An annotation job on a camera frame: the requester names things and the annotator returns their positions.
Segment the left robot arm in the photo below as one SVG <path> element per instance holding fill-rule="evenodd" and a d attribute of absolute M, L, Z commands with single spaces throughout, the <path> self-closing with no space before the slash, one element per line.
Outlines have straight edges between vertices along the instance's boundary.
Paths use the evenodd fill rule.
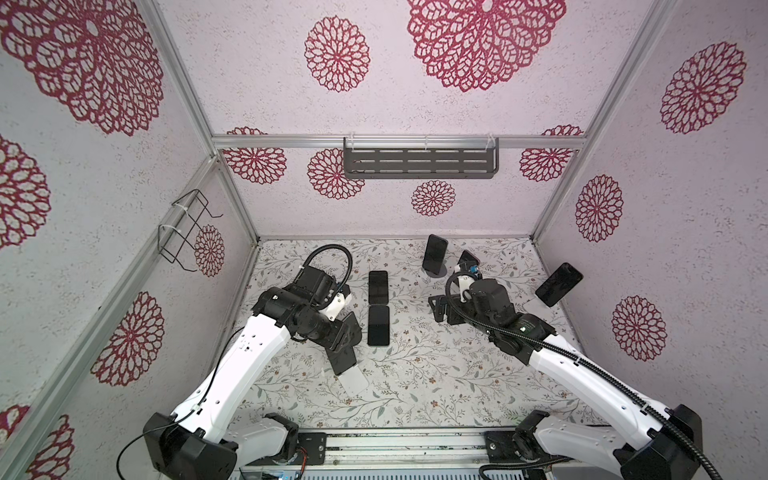
<path fill-rule="evenodd" d="M 229 350 L 194 391 L 169 415 L 153 414 L 143 428 L 155 470 L 169 479 L 230 479 L 257 460 L 288 463 L 300 458 L 298 425 L 268 413 L 246 427 L 230 426 L 238 406 L 271 359 L 293 337 L 323 347 L 336 372 L 352 366 L 362 333 L 349 287 L 328 305 L 310 293 L 273 287 L 261 294 L 253 314 Z"/>

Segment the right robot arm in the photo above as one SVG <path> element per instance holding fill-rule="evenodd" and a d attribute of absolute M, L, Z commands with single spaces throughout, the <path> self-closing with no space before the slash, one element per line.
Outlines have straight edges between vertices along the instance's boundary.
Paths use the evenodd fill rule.
<path fill-rule="evenodd" d="M 446 285 L 460 291 L 429 298 L 436 322 L 485 333 L 493 346 L 554 379 L 606 422 L 585 426 L 535 410 L 512 431 L 486 434 L 490 462 L 483 473 L 577 461 L 623 479 L 691 479 L 707 466 L 702 421 L 693 410 L 669 408 L 629 387 L 545 320 L 517 311 L 496 280 L 454 274 Z"/>

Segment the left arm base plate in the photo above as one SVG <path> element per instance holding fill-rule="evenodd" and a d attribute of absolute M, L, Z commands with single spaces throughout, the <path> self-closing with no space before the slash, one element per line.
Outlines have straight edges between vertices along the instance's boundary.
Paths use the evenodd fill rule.
<path fill-rule="evenodd" d="M 300 432 L 289 465 L 315 467 L 325 464 L 328 435 L 325 432 Z"/>

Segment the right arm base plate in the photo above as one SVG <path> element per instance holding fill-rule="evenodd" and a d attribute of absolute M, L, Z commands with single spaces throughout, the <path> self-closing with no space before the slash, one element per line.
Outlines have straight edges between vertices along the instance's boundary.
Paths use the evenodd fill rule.
<path fill-rule="evenodd" d="M 519 463 L 515 430 L 488 430 L 483 433 L 488 461 L 491 464 Z"/>

